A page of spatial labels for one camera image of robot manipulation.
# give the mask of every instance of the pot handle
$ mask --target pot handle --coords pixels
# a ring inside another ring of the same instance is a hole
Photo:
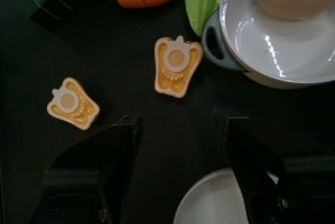
[[[225,45],[225,39],[221,32],[219,8],[215,9],[203,26],[201,45],[203,55],[217,66],[232,71],[248,71],[236,61]]]

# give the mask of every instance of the black table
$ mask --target black table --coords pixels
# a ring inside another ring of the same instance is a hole
[[[185,0],[126,10],[107,0],[83,0],[61,26],[29,21],[16,0],[0,10],[1,172],[5,223],[28,223],[41,198],[43,171],[73,144],[126,113],[140,112],[143,133],[124,223],[173,223],[195,180],[225,164],[211,111],[218,106],[304,135],[335,149],[335,84],[277,90],[206,59],[183,99],[154,91],[154,42],[198,41]],[[87,131],[52,118],[51,90],[71,76],[100,106]]]

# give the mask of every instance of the toy pepper slice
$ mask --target toy pepper slice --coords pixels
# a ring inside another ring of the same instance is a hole
[[[197,42],[185,42],[182,36],[175,41],[169,37],[157,40],[154,89],[158,93],[185,96],[201,58],[202,47]]]
[[[52,101],[47,105],[49,115],[87,130],[99,114],[99,106],[85,94],[77,81],[65,78],[61,87],[53,89],[52,94]]]

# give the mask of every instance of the pot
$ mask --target pot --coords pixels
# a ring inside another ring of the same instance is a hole
[[[261,85],[296,89],[335,80],[335,6],[304,21],[272,17],[257,0],[221,0],[203,27],[203,55]]]

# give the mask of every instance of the white plate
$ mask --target white plate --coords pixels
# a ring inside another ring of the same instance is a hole
[[[174,224],[248,224],[242,194],[230,168],[195,182],[177,209]]]
[[[335,6],[305,21],[270,17],[257,0],[221,0],[228,47],[250,72],[296,84],[335,80]]]

